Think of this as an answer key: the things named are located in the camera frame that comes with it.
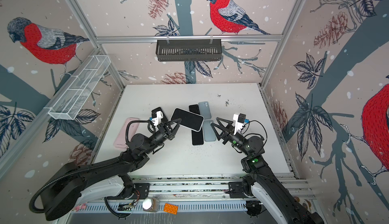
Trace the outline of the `large phone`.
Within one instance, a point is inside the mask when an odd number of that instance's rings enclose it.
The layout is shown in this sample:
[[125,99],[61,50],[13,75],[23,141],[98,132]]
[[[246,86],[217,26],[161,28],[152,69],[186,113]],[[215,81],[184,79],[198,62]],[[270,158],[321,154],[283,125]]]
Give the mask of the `large phone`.
[[214,142],[217,140],[217,137],[211,125],[212,123],[212,120],[205,120],[203,122],[203,137],[205,142]]

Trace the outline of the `black phone table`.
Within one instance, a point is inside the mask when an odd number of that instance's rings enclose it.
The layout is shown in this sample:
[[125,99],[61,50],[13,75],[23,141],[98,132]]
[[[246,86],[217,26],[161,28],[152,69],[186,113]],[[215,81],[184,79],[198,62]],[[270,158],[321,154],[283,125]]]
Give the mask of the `black phone table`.
[[171,121],[177,119],[181,119],[180,125],[182,127],[191,129],[195,132],[200,132],[204,122],[203,116],[181,108],[176,108],[171,117]]

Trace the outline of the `black phone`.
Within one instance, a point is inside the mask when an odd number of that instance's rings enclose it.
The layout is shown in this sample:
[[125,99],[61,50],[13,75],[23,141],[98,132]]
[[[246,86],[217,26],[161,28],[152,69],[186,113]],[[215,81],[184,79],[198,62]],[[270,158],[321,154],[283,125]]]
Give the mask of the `black phone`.
[[168,122],[168,118],[161,107],[152,110],[151,121],[157,126],[160,123]]

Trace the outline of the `blue phone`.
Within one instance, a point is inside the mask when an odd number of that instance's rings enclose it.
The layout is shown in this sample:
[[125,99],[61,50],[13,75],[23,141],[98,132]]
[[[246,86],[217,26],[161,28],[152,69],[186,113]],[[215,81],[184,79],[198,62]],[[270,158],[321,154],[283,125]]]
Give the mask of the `blue phone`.
[[196,132],[192,131],[191,132],[191,138],[192,138],[192,145],[193,146],[201,146],[204,144],[204,139],[203,139],[203,132],[202,130]]

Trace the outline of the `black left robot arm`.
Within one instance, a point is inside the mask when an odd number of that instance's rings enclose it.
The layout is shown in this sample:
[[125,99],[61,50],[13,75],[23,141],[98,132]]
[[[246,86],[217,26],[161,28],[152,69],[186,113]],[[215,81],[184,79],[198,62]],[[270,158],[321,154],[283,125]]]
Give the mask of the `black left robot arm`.
[[162,122],[154,127],[150,137],[138,133],[126,139],[128,148],[116,158],[84,166],[65,164],[32,196],[30,211],[43,213],[46,220],[54,221],[92,200],[140,199],[129,173],[142,168],[150,159],[149,154],[161,150],[166,140],[173,140],[180,123],[180,118]]

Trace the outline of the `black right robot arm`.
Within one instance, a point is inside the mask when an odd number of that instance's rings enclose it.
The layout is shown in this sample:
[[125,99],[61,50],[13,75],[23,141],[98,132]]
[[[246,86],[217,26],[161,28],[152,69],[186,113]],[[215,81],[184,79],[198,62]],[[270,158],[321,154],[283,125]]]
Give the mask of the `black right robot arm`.
[[238,115],[232,121],[217,117],[216,121],[211,127],[217,140],[223,144],[231,143],[238,153],[246,155],[241,160],[243,171],[246,172],[242,179],[245,195],[258,199],[279,224],[324,223],[318,213],[311,213],[298,203],[272,172],[262,156],[268,137],[249,133],[250,138],[247,138],[238,132],[250,123],[245,115]]

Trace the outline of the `small phone light case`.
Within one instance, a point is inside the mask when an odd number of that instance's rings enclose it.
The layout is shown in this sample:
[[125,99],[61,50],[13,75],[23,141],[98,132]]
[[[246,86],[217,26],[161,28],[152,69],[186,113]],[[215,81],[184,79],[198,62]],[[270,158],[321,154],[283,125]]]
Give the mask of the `small phone light case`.
[[212,119],[209,102],[207,101],[199,102],[198,106],[199,106],[200,115],[204,118],[204,120]]

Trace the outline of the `pink phone case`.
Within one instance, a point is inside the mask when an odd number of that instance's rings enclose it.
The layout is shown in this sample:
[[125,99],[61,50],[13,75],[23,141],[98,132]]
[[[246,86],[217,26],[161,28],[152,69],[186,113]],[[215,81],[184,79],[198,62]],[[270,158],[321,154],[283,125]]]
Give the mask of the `pink phone case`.
[[124,122],[118,136],[116,137],[114,143],[113,143],[113,146],[115,148],[118,148],[118,149],[122,149],[122,150],[125,150],[128,148],[127,144],[126,144],[126,140],[125,140],[125,133],[126,133],[126,129],[127,129],[127,126],[128,124],[130,124],[131,122],[133,121],[136,121],[135,123],[132,123],[129,127],[129,131],[128,131],[128,141],[130,141],[132,139],[132,137],[136,134],[137,132],[137,129],[139,127],[139,121],[140,119],[139,118],[127,118],[126,121]]

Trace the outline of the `clear jar white lid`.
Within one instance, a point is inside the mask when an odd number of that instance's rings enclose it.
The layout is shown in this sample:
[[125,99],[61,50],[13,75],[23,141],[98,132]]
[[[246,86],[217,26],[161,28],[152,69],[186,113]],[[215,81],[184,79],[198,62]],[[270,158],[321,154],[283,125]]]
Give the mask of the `clear jar white lid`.
[[146,212],[157,212],[159,208],[158,200],[154,197],[147,197],[142,202],[142,209]]

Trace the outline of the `orange toy brick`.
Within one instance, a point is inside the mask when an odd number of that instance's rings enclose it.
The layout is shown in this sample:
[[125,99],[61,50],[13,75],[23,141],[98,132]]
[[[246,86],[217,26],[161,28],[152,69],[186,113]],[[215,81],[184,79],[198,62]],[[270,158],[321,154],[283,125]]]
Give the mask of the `orange toy brick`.
[[177,215],[179,207],[170,203],[166,203],[163,211],[169,214]]

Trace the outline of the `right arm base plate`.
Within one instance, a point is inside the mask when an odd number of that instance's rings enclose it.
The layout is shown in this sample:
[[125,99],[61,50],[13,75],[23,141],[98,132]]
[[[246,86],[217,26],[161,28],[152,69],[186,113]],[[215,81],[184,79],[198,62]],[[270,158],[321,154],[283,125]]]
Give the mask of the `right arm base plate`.
[[228,186],[226,194],[232,199],[253,198],[251,186],[245,181],[229,182]]

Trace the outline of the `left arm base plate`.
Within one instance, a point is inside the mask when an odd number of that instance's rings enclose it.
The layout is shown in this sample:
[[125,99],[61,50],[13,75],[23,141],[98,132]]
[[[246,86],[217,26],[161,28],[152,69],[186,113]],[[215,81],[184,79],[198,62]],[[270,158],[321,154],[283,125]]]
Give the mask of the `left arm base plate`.
[[107,197],[108,200],[144,200],[148,197],[150,190],[149,183],[134,183],[133,186],[126,186],[124,190],[114,197]]

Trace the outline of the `white mesh wall basket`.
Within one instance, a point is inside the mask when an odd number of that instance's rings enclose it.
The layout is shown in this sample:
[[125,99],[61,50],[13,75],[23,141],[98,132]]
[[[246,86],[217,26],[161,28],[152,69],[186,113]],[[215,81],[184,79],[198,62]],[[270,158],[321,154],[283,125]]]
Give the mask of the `white mesh wall basket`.
[[90,56],[81,72],[71,76],[71,84],[48,114],[55,120],[74,120],[110,64],[106,55]]

